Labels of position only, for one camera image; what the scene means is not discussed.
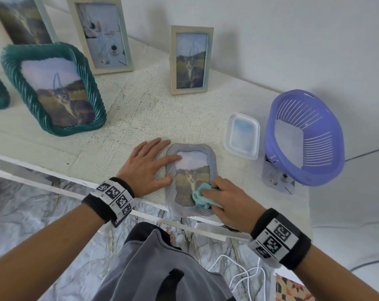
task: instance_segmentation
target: plastic basket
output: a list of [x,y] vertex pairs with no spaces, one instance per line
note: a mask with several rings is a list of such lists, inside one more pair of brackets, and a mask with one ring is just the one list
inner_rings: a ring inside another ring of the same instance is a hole
[[[303,131],[303,166],[295,166],[280,150],[275,138],[276,120]],[[291,90],[273,101],[265,133],[265,153],[273,166],[306,186],[321,186],[344,167],[343,132],[335,115],[318,97]]]

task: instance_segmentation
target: wristband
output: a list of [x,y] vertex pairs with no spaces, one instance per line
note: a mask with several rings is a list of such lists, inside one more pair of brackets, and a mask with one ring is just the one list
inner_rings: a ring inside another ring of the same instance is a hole
[[297,268],[311,247],[311,239],[273,208],[259,218],[249,247],[264,259],[275,259],[290,270]]
[[122,179],[112,177],[89,193],[82,202],[91,207],[105,223],[112,221],[114,227],[131,213],[135,195]]

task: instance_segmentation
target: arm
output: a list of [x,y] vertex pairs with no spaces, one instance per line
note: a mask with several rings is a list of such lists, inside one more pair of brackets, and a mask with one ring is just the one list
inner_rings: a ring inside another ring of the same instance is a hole
[[[221,191],[201,193],[222,206],[212,205],[215,214],[226,225],[251,233],[266,209],[227,179],[216,177],[212,186]],[[294,272],[317,300],[379,301],[377,291],[313,245]]]
[[[155,180],[156,172],[182,157],[170,155],[157,161],[156,155],[168,144],[157,138],[137,146],[117,177],[124,180],[136,197],[169,185],[171,176]],[[77,257],[104,224],[89,206],[81,204],[35,233],[0,258],[0,300],[37,300]]]

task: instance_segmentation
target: cleaning cloth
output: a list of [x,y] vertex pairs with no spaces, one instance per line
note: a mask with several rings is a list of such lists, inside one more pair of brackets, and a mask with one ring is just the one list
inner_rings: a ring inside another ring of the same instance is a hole
[[214,200],[201,195],[201,191],[205,189],[212,189],[212,186],[204,182],[196,191],[192,192],[192,199],[195,201],[195,206],[210,209],[210,205],[216,205],[221,208],[222,206],[217,204]]

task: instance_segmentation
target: table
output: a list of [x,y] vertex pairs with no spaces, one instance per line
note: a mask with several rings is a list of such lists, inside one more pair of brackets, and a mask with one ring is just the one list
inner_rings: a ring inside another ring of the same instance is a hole
[[[71,16],[51,8],[48,12],[59,40],[82,50]],[[208,92],[172,96],[169,54],[131,38],[129,44],[133,72],[95,77],[107,111],[105,126],[63,138],[41,129],[0,65],[0,78],[11,95],[10,107],[0,110],[0,176],[62,193],[68,191],[53,190],[55,187],[46,180],[33,177],[21,167],[96,187],[104,178],[114,176],[134,146],[143,140],[162,137],[173,143],[205,143],[215,151],[222,177],[232,180],[263,206],[286,215],[311,237],[308,188],[303,188],[301,196],[286,195],[268,188],[261,180],[264,131],[270,105],[278,93],[210,70]],[[0,40],[0,53],[3,45]],[[261,143],[256,161],[234,156],[223,146],[227,118],[233,112],[259,121]],[[142,200],[166,210],[164,190]],[[226,235],[247,238],[228,230],[227,234],[213,233],[210,225],[221,224],[216,216],[196,219],[208,224],[202,229],[190,228],[196,233],[220,239]]]

